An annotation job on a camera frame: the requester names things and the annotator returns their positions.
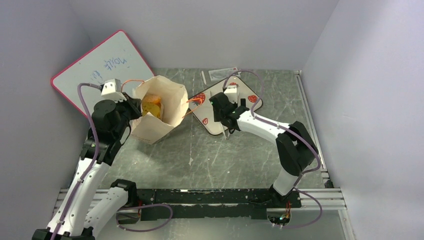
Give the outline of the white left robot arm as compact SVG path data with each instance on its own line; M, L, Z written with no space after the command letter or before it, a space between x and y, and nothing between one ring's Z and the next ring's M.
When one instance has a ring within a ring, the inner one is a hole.
M122 207L139 203L136 183L117 179L106 196L91 208L98 186L123 145L130 122L142 115L141 99L123 93L122 101L101 100L94 106L95 129L87 134L77 170L65 198L45 229L35 230L34 240L94 240Z

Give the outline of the metal tongs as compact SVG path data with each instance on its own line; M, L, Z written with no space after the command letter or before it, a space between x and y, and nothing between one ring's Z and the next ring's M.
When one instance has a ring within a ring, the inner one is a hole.
M227 129L227 130L225 131L225 139L226 139L226 140L228 140L228 139L229 139L229 137L230 137L230 131Z

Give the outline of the white paper bag orange handles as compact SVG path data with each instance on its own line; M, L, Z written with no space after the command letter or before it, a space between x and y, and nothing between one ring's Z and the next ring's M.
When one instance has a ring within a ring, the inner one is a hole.
M183 119L193 112L189 110L190 99L183 84L157 75L148 80L129 79L122 84L121 90L125 91L126 85L131 82L139 83L132 90L132 97L141 99L141 103L143 103L145 95L161 97L161 119L148 113L131 121L130 135L143 143L150 145L156 143L179 126Z

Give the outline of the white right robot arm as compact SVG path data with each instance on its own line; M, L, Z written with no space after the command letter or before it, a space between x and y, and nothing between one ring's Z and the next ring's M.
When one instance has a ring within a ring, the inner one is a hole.
M270 202L282 207L289 200L289 193L306 172L306 168L319 160L319 151L303 123L282 123L255 114L244 105L230 102L219 92L209 98L215 122L234 131L247 132L275 144L281 170L271 185Z

